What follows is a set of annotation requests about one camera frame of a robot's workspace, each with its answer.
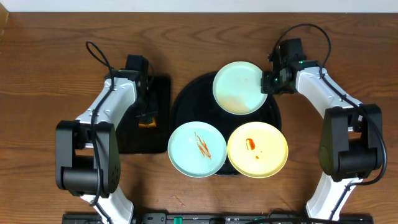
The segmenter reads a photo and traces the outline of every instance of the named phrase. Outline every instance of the light blue plate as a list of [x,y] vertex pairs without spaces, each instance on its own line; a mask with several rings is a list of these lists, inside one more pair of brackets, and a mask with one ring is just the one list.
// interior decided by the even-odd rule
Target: light blue plate
[[171,135],[167,148],[174,167],[190,177],[213,175],[226,159],[223,135],[212,125],[199,121],[178,127]]

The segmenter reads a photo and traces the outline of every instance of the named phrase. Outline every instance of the wood grain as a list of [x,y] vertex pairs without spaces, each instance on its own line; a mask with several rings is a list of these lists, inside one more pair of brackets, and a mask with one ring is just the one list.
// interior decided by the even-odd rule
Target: wood grain
[[[12,13],[0,45],[0,223],[60,223],[65,212],[93,212],[55,185],[55,126],[75,119],[103,87],[106,68],[86,51],[95,41],[114,67],[143,54],[172,77],[172,99],[195,77],[245,60],[270,69],[267,54],[286,28],[312,22],[333,42],[326,65],[348,93],[378,104],[389,153],[385,178],[351,194],[343,213],[398,220],[397,14]],[[292,31],[308,58],[322,59],[324,37]],[[275,97],[289,158],[275,176],[185,177],[167,154],[121,155],[120,185],[138,211],[266,213],[302,211],[321,176],[322,119],[300,95]],[[184,204],[181,207],[172,196]]]

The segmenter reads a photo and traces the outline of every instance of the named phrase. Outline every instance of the white wall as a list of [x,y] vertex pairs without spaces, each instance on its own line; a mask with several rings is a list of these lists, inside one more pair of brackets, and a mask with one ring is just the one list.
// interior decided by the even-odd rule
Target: white wall
[[398,0],[0,0],[10,12],[398,12]]

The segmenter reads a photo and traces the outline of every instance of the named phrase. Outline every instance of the yellow plate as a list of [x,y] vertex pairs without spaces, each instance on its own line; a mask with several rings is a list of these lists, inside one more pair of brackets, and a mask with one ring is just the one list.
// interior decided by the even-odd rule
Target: yellow plate
[[289,153],[283,134],[270,124],[251,122],[238,127],[229,137],[229,161],[240,173],[253,178],[276,174]]

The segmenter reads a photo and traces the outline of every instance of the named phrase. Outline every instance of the sauce stain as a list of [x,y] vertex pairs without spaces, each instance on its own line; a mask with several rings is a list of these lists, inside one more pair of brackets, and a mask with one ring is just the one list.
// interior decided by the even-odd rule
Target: sauce stain
[[254,150],[254,148],[256,148],[256,145],[254,144],[253,139],[248,138],[246,139],[246,148],[249,150],[249,146],[251,150]]
[[195,132],[195,137],[197,139],[197,144],[200,150],[200,153],[203,157],[208,157],[209,159],[211,159],[211,155],[209,152],[209,149],[207,148],[206,142],[205,140],[201,140],[200,137],[197,135],[197,133]]
[[177,196],[173,195],[172,197],[178,200],[179,205],[181,205],[181,207],[185,207],[185,205],[182,203],[182,201]]

